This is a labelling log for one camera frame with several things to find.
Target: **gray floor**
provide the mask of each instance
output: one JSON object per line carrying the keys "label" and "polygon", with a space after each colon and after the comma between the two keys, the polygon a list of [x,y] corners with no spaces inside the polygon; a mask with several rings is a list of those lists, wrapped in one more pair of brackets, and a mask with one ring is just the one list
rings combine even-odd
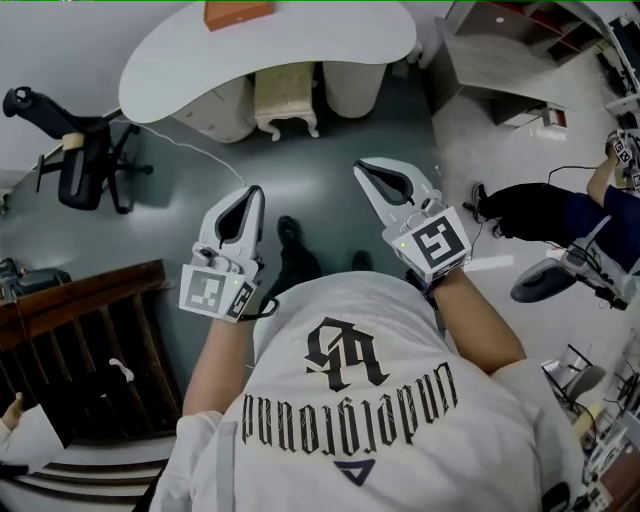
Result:
{"label": "gray floor", "polygon": [[[285,124],[279,142],[256,130],[245,141],[227,146],[171,119],[153,125],[175,140],[223,158],[248,184],[264,189],[267,204],[259,252],[266,263],[265,289],[280,269],[275,225],[284,214],[300,221],[307,246],[327,274],[347,270],[358,249],[371,253],[376,270],[404,273],[405,267],[383,243],[382,224],[353,177],[356,159],[404,160],[421,168],[435,184],[440,182],[431,120],[416,80],[388,76],[374,111],[365,119],[340,119],[322,103],[314,103],[319,139],[308,136],[302,121]],[[38,195],[35,176],[25,179],[11,195],[10,213],[2,219],[2,256],[12,256],[29,268],[63,268],[74,279],[164,258],[172,276],[178,276],[179,265],[190,260],[205,212],[239,181],[208,157],[176,148],[148,132],[141,135],[137,154],[138,161],[153,165],[155,172],[134,179],[134,211],[129,215],[117,215],[106,193],[94,212],[62,206],[55,174],[43,178]],[[162,306],[161,322],[184,389],[209,322],[178,310],[176,302],[173,290]]]}

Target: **white floor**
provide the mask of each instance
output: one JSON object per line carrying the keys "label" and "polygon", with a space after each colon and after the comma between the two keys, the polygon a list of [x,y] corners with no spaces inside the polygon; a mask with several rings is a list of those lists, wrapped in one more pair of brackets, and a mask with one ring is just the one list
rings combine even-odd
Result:
{"label": "white floor", "polygon": [[[604,109],[603,79],[592,54],[582,55],[557,71],[558,87],[570,88],[574,112],[568,112],[566,140],[551,138],[536,121],[519,129],[497,127],[474,100],[457,97],[434,116],[442,151],[443,188],[449,204],[460,207],[471,185],[485,183],[487,192],[525,182],[547,181],[550,170],[562,165],[597,166],[604,158],[607,135],[617,128]],[[563,170],[552,183],[585,191],[590,172]],[[462,209],[470,239],[478,226]],[[566,292],[537,304],[518,304],[509,297],[516,278],[546,257],[550,246],[520,240],[496,240],[485,225],[475,245],[475,258],[513,256],[513,265],[470,273],[473,281],[520,336],[530,357],[557,357],[571,343],[594,364],[611,370],[638,327],[638,303],[627,312],[610,310],[593,292],[574,285]]]}

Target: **person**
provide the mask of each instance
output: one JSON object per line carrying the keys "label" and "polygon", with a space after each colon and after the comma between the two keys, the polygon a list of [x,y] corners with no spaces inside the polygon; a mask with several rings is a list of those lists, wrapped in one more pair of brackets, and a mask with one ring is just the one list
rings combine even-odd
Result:
{"label": "person", "polygon": [[461,269],[433,292],[448,341],[366,253],[320,277],[295,221],[278,233],[283,258],[304,257],[283,261],[289,288],[255,324],[251,376],[252,326],[214,319],[150,510],[564,510],[578,439]]}
{"label": "person", "polygon": [[0,478],[39,471],[73,441],[72,420],[90,401],[110,391],[121,391],[134,379],[118,359],[72,382],[49,384],[40,403],[22,411],[24,396],[15,400],[0,418]]}
{"label": "person", "polygon": [[551,242],[563,248],[586,241],[598,262],[619,289],[630,276],[640,275],[640,198],[608,184],[618,164],[609,144],[607,159],[589,183],[587,194],[547,183],[524,183],[488,196],[484,185],[472,189],[466,204],[477,222],[497,219],[494,236]]}

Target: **black pants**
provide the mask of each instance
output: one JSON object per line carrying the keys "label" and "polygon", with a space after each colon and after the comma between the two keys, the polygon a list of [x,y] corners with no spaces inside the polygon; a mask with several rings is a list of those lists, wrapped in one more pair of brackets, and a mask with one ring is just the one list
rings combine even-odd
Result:
{"label": "black pants", "polygon": [[487,219],[500,219],[500,231],[507,238],[553,242],[566,248],[574,240],[564,221],[571,194],[546,183],[525,183],[480,200],[478,211]]}
{"label": "black pants", "polygon": [[260,311],[267,306],[269,298],[276,297],[298,284],[322,277],[318,260],[304,246],[300,244],[288,245],[282,249],[280,256],[282,269],[278,279],[262,300]]}
{"label": "black pants", "polygon": [[107,393],[120,393],[126,385],[117,366],[105,366],[73,382],[50,384],[42,391],[40,405],[66,448],[73,441],[73,420],[87,404]]}

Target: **curved white desk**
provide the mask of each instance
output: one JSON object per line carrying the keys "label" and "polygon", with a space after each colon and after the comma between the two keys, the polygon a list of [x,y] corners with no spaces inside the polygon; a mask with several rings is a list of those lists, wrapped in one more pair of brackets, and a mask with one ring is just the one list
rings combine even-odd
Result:
{"label": "curved white desk", "polygon": [[405,57],[416,27],[397,2],[276,2],[272,15],[210,32],[204,5],[177,12],[133,52],[120,79],[123,113],[151,123],[208,91],[294,62],[388,64]]}

